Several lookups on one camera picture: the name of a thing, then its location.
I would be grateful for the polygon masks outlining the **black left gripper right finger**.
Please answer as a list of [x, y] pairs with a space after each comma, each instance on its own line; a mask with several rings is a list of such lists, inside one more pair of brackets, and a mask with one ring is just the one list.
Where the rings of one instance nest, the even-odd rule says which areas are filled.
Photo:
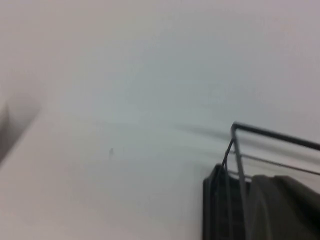
[[320, 238], [320, 194], [289, 176], [275, 176], [274, 180], [293, 213], [296, 240]]

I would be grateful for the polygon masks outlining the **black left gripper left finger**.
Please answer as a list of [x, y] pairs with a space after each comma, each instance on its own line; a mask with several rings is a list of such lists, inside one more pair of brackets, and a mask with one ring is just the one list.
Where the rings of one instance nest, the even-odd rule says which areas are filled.
[[303, 240], [304, 227], [274, 177], [256, 175], [247, 199], [248, 240]]

